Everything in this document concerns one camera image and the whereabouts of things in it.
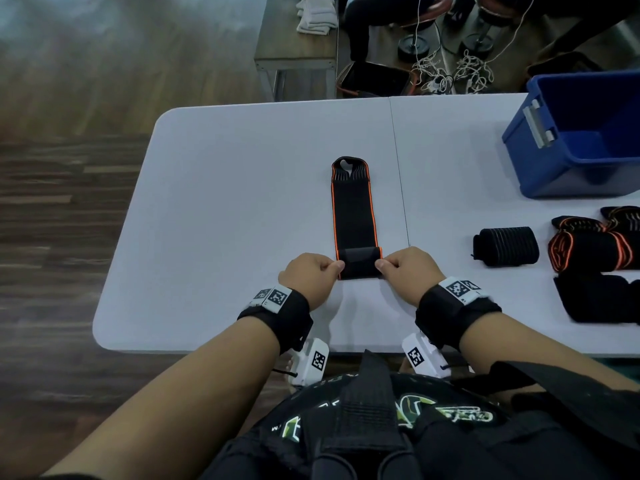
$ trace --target blue plastic bin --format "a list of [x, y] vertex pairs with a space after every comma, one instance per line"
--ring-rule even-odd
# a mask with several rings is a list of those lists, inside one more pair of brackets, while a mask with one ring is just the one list
[[640, 71], [535, 76], [502, 135], [526, 197], [640, 189]]

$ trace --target black pants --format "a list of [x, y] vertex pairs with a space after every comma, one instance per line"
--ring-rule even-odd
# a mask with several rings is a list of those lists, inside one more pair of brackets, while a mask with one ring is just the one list
[[[344, 11], [347, 0], [338, 0], [338, 10]], [[424, 2], [424, 9], [429, 7]], [[354, 0], [344, 14], [342, 27], [349, 35], [351, 60], [363, 61], [369, 53], [369, 27], [403, 23], [418, 15], [418, 0]]]
[[[581, 20], [554, 42], [557, 52], [571, 52], [588, 39], [621, 22], [631, 15], [638, 0], [535, 0], [530, 15], [551, 17], [579, 16]], [[520, 13], [531, 0], [518, 0]]]

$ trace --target wooden bench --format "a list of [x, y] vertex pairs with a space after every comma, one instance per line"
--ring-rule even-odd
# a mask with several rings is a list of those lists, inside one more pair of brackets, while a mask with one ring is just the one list
[[[288, 70], [324, 70], [326, 98], [335, 98], [338, 30], [326, 36], [300, 34], [296, 4], [300, 0], [267, 0], [253, 60], [267, 101], [280, 98]], [[268, 71], [275, 72], [271, 85]]]

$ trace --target white sensor device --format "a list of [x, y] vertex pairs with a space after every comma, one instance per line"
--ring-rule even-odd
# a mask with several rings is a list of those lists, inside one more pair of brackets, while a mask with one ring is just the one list
[[451, 368], [438, 348], [421, 331], [412, 333], [402, 341], [402, 350], [416, 374], [446, 379]]
[[320, 339], [307, 340], [300, 352], [290, 350], [293, 359], [291, 372], [298, 374], [289, 376], [289, 384], [304, 387], [322, 380], [326, 361], [329, 357], [329, 346]]

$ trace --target person's left hand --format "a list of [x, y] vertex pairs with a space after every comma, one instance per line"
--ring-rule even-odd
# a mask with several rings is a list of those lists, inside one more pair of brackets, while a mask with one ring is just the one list
[[334, 261], [322, 254], [304, 253], [293, 259], [278, 275], [278, 282], [307, 298], [310, 311], [322, 305], [344, 269], [344, 261]]

